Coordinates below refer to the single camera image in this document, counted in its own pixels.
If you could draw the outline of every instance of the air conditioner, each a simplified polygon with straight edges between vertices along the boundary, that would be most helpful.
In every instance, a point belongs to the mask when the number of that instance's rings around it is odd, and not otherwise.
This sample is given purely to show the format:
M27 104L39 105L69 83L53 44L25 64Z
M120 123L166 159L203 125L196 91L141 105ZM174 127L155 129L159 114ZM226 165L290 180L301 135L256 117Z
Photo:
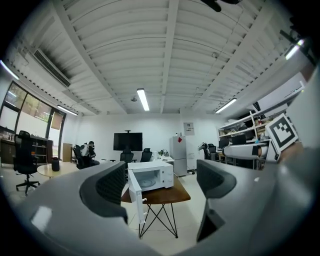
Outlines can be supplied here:
M45 70L61 85L68 88L71 85L70 80L51 62L51 60L40 50L37 49L33 57Z

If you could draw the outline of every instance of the fridge door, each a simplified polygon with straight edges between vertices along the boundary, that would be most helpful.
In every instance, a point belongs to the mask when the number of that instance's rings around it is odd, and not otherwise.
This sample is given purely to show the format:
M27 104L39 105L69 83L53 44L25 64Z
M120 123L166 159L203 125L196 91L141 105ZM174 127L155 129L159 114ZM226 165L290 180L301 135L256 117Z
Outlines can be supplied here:
M186 159L187 146L185 136L173 136L170 138L170 156L173 159Z
M173 162L173 172L177 176L185 176L188 174L187 159L178 159Z
M132 170L128 170L129 194L131 202L135 207L139 224L145 223L144 208L142 204L141 187Z

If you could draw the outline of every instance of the black monitor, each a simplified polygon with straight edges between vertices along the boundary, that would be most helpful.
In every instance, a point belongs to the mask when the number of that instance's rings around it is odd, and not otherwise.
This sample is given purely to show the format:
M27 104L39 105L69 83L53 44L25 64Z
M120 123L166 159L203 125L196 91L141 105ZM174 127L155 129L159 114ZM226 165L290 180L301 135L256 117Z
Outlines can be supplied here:
M243 145L247 143L246 135L240 134L232 137L232 145Z
M229 145L229 140L227 138L223 138L219 141L219 149L223 149L228 145Z
M113 150L142 151L142 132L115 133L113 137Z

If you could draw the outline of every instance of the ceiling fan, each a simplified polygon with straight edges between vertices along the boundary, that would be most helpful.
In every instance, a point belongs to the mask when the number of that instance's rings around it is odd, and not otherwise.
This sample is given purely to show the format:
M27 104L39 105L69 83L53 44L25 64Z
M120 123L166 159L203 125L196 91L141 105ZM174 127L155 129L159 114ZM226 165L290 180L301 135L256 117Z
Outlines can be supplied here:
M214 9L216 12L221 12L221 6L217 3L217 0L201 0L203 3ZM236 5L242 0L221 0L227 4Z

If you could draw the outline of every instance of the black metal table legs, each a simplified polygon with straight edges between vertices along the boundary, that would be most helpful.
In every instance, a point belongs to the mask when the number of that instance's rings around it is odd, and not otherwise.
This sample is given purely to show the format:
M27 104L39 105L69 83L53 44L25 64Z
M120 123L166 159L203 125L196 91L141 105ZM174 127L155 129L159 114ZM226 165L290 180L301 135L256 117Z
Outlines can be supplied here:
M140 224L139 224L139 238L140 238L140 239L142 238L142 236L146 233L146 231L149 229L149 227L152 225L152 223L153 223L156 219L158 219L158 220L166 227L166 229L169 230L169 231L175 236L175 238L178 238L178 232L177 232L177 226L176 226L174 208L173 208L173 206L172 206L172 203L171 203L171 210L172 210L174 227L173 227L173 225L171 224L171 221L170 221L170 219L169 219L169 216L168 216L168 214L167 214L167 212L166 212L165 204L162 204L162 207L161 207L161 209L158 211L157 214L154 212L154 210L151 209L151 205L150 205L150 204L147 204L147 206L148 206L148 212L147 212L145 221L147 221L147 218L148 218L148 215L149 215L149 211L150 211L150 210L153 212L153 214L155 215L155 217L154 217L153 221L151 221L150 225L149 225L146 229L144 229L146 223L143 224L141 230L140 230ZM168 219L168 221L169 221L169 223L170 223L170 226L171 226L172 230L169 229L169 228L166 226L166 224L164 224L163 221L158 217L158 215L159 215L159 213L162 211L162 209L163 209L164 212L165 212L165 215L166 215L166 217L167 217L167 219Z

